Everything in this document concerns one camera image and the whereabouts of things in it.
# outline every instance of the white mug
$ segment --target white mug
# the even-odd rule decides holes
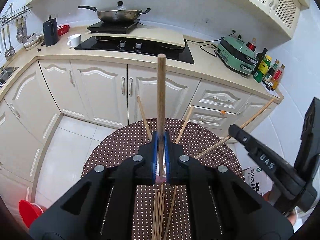
[[[68,37],[67,45],[69,46],[69,48],[72,49],[78,46],[80,44],[80,38],[81,38],[81,34],[75,34]]]

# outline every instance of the polka dot tablecloth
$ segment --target polka dot tablecloth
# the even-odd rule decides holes
[[[170,131],[171,141],[175,142],[183,125],[182,120],[166,119],[165,130]],[[148,119],[150,131],[156,130],[156,119]],[[198,124],[188,122],[179,144],[183,146],[186,155],[195,157],[220,140],[206,128]],[[140,145],[148,143],[147,131],[143,121],[130,124],[106,137],[91,153],[84,165],[82,176],[86,175],[98,164],[106,167],[119,165],[124,159],[138,153]],[[223,144],[213,152],[204,155],[199,161],[209,167],[225,165],[236,175],[244,179],[241,166],[231,149]],[[133,215],[132,239],[151,239],[153,200],[155,188],[153,186],[137,186],[136,202]],[[174,186],[164,184],[165,205],[162,225],[162,236],[167,224]],[[186,240],[191,239],[190,224],[188,219],[188,202],[185,186],[177,187],[175,205],[168,231],[167,239]]]

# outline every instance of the metal bolt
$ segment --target metal bolt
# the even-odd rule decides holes
[[[97,165],[97,166],[95,166],[94,171],[95,172],[102,172],[102,171],[104,171],[104,166],[103,165]]]
[[[132,159],[135,161],[135,162],[139,162],[139,161],[142,161],[143,160],[143,157],[139,154],[135,155],[132,157]]]
[[[222,173],[225,173],[225,172],[228,171],[228,168],[227,168],[226,166],[224,166],[224,165],[220,165],[220,166],[218,167],[218,171],[220,171],[220,172],[222,172]]]
[[[179,160],[182,162],[187,162],[188,160],[190,160],[190,157],[188,155],[181,155],[179,157]]]

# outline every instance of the red bucket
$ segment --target red bucket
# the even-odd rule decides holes
[[[29,203],[26,200],[20,200],[19,213],[25,225],[30,228],[33,221],[35,221],[44,212],[44,208],[34,203]]]

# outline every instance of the knob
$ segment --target knob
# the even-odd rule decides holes
[[[125,41],[124,40],[120,41],[119,47],[124,48],[124,46],[125,46]]]
[[[141,41],[138,41],[136,43],[136,49],[141,49],[141,46],[142,46],[142,42]]]

